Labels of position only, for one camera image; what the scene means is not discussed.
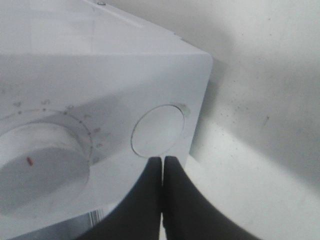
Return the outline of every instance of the white knob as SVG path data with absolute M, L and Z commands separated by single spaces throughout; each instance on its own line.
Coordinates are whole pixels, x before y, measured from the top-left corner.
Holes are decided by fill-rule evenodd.
M 88 181 L 82 149 L 76 135 L 52 123 L 0 136 L 0 214 L 36 218 L 61 210 Z

